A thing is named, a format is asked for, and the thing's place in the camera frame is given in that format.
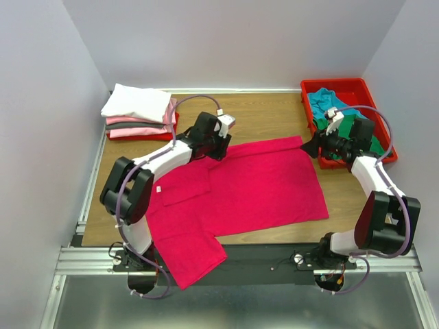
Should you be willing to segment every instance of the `wooden table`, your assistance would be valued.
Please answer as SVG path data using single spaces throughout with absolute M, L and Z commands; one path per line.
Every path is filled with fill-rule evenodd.
M 181 99 L 185 96 L 176 95 L 175 98 Z M 236 125 L 231 130 L 231 145 L 293 135 L 302 136 L 304 141 L 311 137 L 300 94 L 231 94 L 216 95 L 215 98 L 225 113 L 236 118 Z M 181 115 L 177 133 L 193 125 L 201 111 L 215 113 L 215 104 L 202 98 L 183 103 L 178 108 Z M 83 246 L 109 246 L 115 241 L 120 241 L 119 233 L 115 229 L 115 220 L 99 203 L 99 194 L 116 159 L 121 156 L 144 156 L 165 143 L 106 141 L 82 241 Z M 346 169 L 321 170 L 316 160 L 313 163 L 329 209 L 329 219 L 221 236 L 218 240 L 224 244 L 318 242 L 327 232 L 343 232 L 354 228 L 366 201 L 358 181 Z

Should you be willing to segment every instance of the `stack of folded shirts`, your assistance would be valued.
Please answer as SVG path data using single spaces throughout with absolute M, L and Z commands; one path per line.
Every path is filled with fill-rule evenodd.
M 171 93 L 116 84 L 101 111 L 107 136 L 117 140 L 171 140 L 171 125 L 176 129 L 178 114 L 169 116 L 176 102 Z

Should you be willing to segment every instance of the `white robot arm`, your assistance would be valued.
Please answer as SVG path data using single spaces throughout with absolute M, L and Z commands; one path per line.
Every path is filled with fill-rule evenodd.
M 323 156 L 331 159 L 333 154 L 341 156 L 347 169 L 358 179 L 368 200 L 355 229 L 331 232 L 322 238 L 318 257 L 343 258 L 368 252 L 392 258 L 408 253 L 420 204 L 394 185 L 384 171 L 382 162 L 377 160 L 378 155 L 369 152 L 375 122 L 356 118 L 349 138 L 342 138 L 338 136 L 337 129 L 343 114 L 331 109 L 327 116 L 328 128 L 318 130 L 302 149 L 313 158 Z M 392 219 L 392 223 L 386 223 L 387 217 Z
M 230 115 L 217 117 L 201 112 L 194 126 L 178 135 L 175 142 L 171 141 L 140 158 L 129 160 L 122 157 L 116 161 L 101 193 L 100 202 L 110 214 L 116 216 L 119 198 L 122 234 L 136 252 L 143 254 L 152 243 L 144 216 L 153 183 L 171 170 L 201 157 L 221 160 L 226 155 L 231 139 L 228 131 L 234 124 L 235 118 Z M 123 181 L 133 169 L 132 177 L 129 178 L 134 180 L 132 188 L 125 188 L 123 194 L 119 193 Z

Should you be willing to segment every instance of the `folded clothes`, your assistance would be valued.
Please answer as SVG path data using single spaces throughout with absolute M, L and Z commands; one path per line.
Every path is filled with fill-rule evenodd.
M 172 108 L 174 107 L 174 105 L 176 104 L 177 100 L 175 98 L 171 98 L 169 101 L 169 104 L 167 106 L 166 109 L 166 118 L 163 119 L 163 122 L 169 122 L 169 114 L 172 111 Z M 139 124 L 139 123 L 144 123 L 144 124 L 150 124 L 151 121 L 147 121 L 147 120 L 142 120 L 142 119 L 136 119 L 136 118 L 130 118 L 130 117 L 113 117 L 113 118 L 106 118 L 106 122 L 107 122 L 107 127 L 108 126 L 113 126 L 114 124 L 127 124 L 127 123 L 131 123 L 131 124 Z M 176 115 L 174 113 L 173 117 L 172 117 L 172 122 L 175 123 L 176 122 Z M 132 127 L 118 127 L 118 128 L 113 128 L 113 129 L 108 129 L 110 130 L 110 138 L 119 138 L 119 137 L 126 137 L 126 136 L 148 136 L 148 135 L 157 135 L 157 134 L 166 134 L 168 132 L 171 132 L 171 128 L 168 125 L 164 125 L 163 123 L 161 123 L 161 127 L 149 127 L 149 126 L 132 126 Z
M 338 127 L 338 136 L 349 138 L 349 132 L 351 132 L 352 124 L 357 117 L 357 114 L 346 115 Z M 313 122 L 319 130 L 323 130 L 328 126 L 328 121 L 326 119 L 314 119 Z M 378 138 L 375 136 L 372 136 L 372 145 L 370 146 L 370 151 L 375 152 L 379 156 L 382 156 L 385 152 L 381 146 L 381 143 L 378 141 Z M 341 157 L 333 156 L 333 159 L 341 159 Z
M 326 88 L 321 88 L 315 93 L 308 93 L 308 99 L 315 119 L 324 119 L 323 114 L 330 108 L 345 108 L 348 106 L 337 98 L 334 91 Z M 360 118 L 366 118 L 359 110 L 354 108 L 343 111 L 345 116 L 352 114 L 356 114 Z
M 116 84 L 101 110 L 103 117 L 127 116 L 162 123 L 171 93 Z
M 301 145 L 293 136 L 232 146 L 221 162 L 193 161 L 154 184 L 147 222 L 181 289 L 226 259 L 216 236 L 328 218 Z
M 172 111 L 172 108 L 174 107 L 174 105 L 177 103 L 177 99 L 175 98 L 171 98 L 169 100 L 169 103 L 166 107 L 166 113 L 165 116 L 163 117 L 163 124 L 167 125 L 169 124 L 169 113 Z M 119 122 L 145 122 L 145 123 L 154 123 L 153 121 L 150 120 L 145 120 L 145 119 L 139 119 L 139 118 L 133 118 L 133 117 L 125 117 L 125 116 L 116 116 L 116 117 L 108 117 L 105 119 L 105 122 L 107 125 L 112 125 L 113 123 L 119 123 Z M 174 113 L 174 115 L 172 116 L 172 123 L 176 122 L 176 115 Z
M 153 123 L 153 122 L 118 122 L 113 123 L 111 125 L 106 125 L 106 130 L 113 130 L 113 129 L 122 129 L 122 128 L 163 128 L 165 125 L 163 123 Z
M 174 131 L 177 131 L 177 125 L 178 125 L 178 118 L 179 114 L 176 113 L 176 123 L 174 125 Z M 110 131 L 106 131 L 106 135 L 109 140 L 111 141 L 170 141 L 172 139 L 172 134 L 170 132 L 167 132 L 165 134 L 158 134 L 158 135 L 137 135 L 137 136 L 123 136 L 123 137 L 110 137 Z

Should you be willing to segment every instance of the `red t-shirt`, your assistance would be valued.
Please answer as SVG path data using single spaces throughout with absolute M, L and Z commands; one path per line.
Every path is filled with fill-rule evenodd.
M 155 183 L 147 222 L 181 289 L 226 259 L 216 236 L 329 217 L 301 145 L 293 136 L 232 146 L 221 162 L 196 160 Z

